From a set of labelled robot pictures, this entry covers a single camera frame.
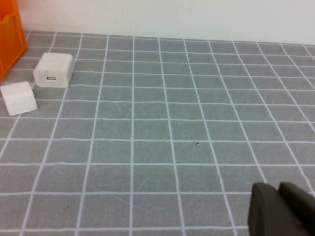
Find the white power adapter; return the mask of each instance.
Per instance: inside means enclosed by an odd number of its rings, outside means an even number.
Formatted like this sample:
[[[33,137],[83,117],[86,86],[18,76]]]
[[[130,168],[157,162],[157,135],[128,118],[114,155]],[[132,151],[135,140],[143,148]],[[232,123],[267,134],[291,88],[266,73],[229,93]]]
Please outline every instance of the white power adapter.
[[[28,82],[3,85],[0,89],[10,116],[37,109],[34,93]]]
[[[74,70],[74,59],[66,53],[44,53],[34,70],[35,82],[41,87],[66,88]]]

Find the orange container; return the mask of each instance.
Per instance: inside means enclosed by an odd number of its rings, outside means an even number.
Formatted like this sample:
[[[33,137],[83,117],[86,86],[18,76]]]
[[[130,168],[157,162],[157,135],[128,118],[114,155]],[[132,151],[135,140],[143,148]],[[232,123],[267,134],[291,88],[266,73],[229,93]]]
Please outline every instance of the orange container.
[[[16,0],[0,0],[0,81],[27,45]]]

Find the orange plastic bin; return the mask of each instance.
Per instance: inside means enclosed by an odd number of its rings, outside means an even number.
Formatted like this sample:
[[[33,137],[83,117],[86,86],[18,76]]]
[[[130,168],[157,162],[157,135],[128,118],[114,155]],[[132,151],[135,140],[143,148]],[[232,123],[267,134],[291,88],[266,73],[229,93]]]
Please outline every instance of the orange plastic bin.
[[[27,45],[16,0],[0,0],[0,81]]]

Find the white wall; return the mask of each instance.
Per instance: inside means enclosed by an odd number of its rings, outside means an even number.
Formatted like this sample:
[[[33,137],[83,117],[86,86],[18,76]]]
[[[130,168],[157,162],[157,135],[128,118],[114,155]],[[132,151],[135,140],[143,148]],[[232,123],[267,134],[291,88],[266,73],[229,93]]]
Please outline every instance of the white wall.
[[[315,44],[314,0],[18,0],[25,30]]]

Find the black object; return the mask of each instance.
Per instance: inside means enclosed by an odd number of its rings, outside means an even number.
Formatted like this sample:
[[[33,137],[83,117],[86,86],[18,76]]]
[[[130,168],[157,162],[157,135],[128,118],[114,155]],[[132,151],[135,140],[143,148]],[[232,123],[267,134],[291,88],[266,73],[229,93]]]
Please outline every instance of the black object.
[[[248,228],[251,236],[315,236],[315,198],[292,183],[278,191],[255,183]]]

